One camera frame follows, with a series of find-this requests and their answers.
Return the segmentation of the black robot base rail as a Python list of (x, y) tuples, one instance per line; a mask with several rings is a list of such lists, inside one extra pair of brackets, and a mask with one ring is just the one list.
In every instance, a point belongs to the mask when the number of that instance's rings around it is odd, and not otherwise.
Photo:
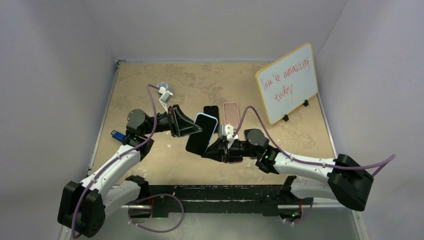
[(260, 214), (264, 217), (300, 216), (312, 198), (299, 199), (281, 184), (265, 185), (149, 185), (129, 202), (146, 206), (153, 218), (170, 213)]

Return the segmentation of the phone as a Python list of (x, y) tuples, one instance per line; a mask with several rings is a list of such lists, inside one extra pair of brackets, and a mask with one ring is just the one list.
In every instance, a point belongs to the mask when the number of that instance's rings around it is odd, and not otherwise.
[(217, 125), (214, 130), (214, 133), (217, 134), (219, 131), (218, 127), (220, 125), (219, 107), (217, 105), (206, 105), (203, 107), (203, 112), (217, 119)]
[(202, 131), (189, 136), (185, 150), (189, 153), (202, 156), (209, 146), (218, 125), (218, 119), (200, 112), (196, 115), (194, 123), (201, 127)]

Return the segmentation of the pink phone case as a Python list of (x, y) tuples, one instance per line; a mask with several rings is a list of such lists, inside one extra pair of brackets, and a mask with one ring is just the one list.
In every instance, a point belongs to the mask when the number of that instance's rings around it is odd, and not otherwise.
[(223, 104), (224, 123), (237, 128), (240, 124), (240, 110), (236, 102), (225, 102)]

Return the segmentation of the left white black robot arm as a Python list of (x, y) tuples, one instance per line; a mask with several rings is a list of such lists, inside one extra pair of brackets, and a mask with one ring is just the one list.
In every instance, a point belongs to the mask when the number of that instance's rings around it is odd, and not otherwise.
[(70, 181), (62, 191), (57, 221), (72, 234), (91, 238), (106, 218), (122, 205), (134, 201), (138, 205), (149, 199), (148, 182), (130, 176), (120, 186), (117, 181), (150, 152), (154, 133), (170, 132), (172, 137), (197, 134), (202, 128), (173, 105), (164, 113), (148, 116), (141, 109), (127, 115), (126, 134), (117, 152), (97, 171), (81, 180)]

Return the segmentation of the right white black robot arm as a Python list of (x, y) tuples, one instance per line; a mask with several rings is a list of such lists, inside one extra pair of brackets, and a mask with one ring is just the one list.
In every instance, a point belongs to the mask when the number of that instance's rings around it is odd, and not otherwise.
[(288, 204), (298, 199), (322, 198), (362, 212), (374, 182), (373, 176), (348, 155), (314, 158), (284, 153), (271, 146), (259, 129), (247, 130), (245, 140), (222, 133), (202, 157), (228, 164), (239, 163), (245, 157), (256, 158), (255, 165), (264, 173), (293, 175), (294, 180), (286, 181), (280, 191)]

